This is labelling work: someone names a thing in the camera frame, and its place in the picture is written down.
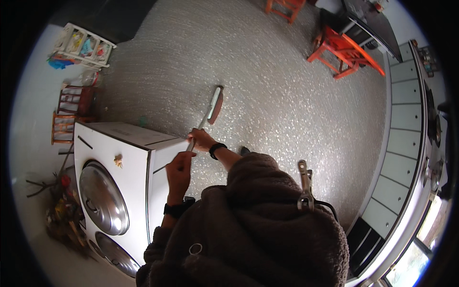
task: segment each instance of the speckled floor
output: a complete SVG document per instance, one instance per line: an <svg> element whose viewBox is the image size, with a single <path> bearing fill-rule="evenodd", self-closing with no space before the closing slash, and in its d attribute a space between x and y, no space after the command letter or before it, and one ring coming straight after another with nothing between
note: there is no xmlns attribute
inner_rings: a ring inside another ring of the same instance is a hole
<svg viewBox="0 0 459 287"><path fill-rule="evenodd" d="M385 121L385 79L371 68L335 81L308 63L319 10L306 5L292 26L263 13L258 0L159 0L136 37L118 45L104 70L103 121L138 124L185 138L215 86L224 103L206 130L231 150L245 145L273 156L300 182L296 163L314 170L314 196L330 202L347 229L378 159ZM370 54L383 65L382 54ZM194 159L188 195L224 184L208 154Z"/></svg>

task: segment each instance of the person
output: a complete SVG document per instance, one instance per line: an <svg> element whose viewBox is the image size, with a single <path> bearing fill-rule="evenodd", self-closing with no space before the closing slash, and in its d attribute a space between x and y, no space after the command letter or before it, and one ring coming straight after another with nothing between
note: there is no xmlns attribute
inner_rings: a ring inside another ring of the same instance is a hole
<svg viewBox="0 0 459 287"><path fill-rule="evenodd" d="M349 250L343 229L321 206L298 210L301 189L272 157L241 156L204 130L193 129L188 140L221 162L227 184L206 188L183 210L196 154L181 152L166 166L165 215L137 286L344 286Z"/></svg>

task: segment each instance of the metal lid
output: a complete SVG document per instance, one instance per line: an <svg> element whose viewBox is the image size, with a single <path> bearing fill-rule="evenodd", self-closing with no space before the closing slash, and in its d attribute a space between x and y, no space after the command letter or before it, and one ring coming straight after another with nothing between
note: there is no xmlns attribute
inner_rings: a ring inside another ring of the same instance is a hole
<svg viewBox="0 0 459 287"><path fill-rule="evenodd" d="M99 248L99 246L97 246L97 244L94 243L94 241L89 240L89 243L91 244L91 247L94 249L94 251L95 251L100 257L106 259L104 253L102 253L101 249Z"/></svg>
<svg viewBox="0 0 459 287"><path fill-rule="evenodd" d="M126 203L115 181L98 162L91 161L80 175L82 204L92 221L109 235L122 235L129 228Z"/></svg>
<svg viewBox="0 0 459 287"><path fill-rule="evenodd" d="M135 278L135 274L140 266L121 246L101 232L95 233L95 239L101 251L112 265L124 274Z"/></svg>

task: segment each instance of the window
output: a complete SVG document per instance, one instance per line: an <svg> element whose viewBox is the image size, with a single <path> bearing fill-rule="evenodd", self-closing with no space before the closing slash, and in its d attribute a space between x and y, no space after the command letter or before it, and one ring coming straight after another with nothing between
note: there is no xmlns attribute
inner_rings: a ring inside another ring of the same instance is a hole
<svg viewBox="0 0 459 287"><path fill-rule="evenodd" d="M386 275L386 279L392 287L413 286L428 262L427 255L414 242L411 242L405 254Z"/></svg>
<svg viewBox="0 0 459 287"><path fill-rule="evenodd" d="M430 250L434 250L435 244L438 243L443 232L447 218L447 206L448 202L446 200L441 200L438 196L435 196L417 234L418 239Z"/></svg>
<svg viewBox="0 0 459 287"><path fill-rule="evenodd" d="M427 204L414 236L391 270L383 276L392 287L412 287L432 259L448 218L448 201L435 196Z"/></svg>

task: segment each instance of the black wristband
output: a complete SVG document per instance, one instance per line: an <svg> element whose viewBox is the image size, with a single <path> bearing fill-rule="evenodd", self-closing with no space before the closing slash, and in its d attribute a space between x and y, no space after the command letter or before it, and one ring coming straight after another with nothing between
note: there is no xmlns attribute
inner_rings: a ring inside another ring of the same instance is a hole
<svg viewBox="0 0 459 287"><path fill-rule="evenodd" d="M169 214L175 219L179 219L180 216L195 203L194 197L185 197L182 204L170 206L167 203L164 205L164 213Z"/></svg>
<svg viewBox="0 0 459 287"><path fill-rule="evenodd" d="M221 148L221 147L228 148L227 146L225 146L221 142L218 142L218 143L216 143L216 144L214 144L213 146L210 147L209 153L210 153L211 158L213 158L215 160L218 160L218 158L216 158L213 153L215 152L216 149Z"/></svg>

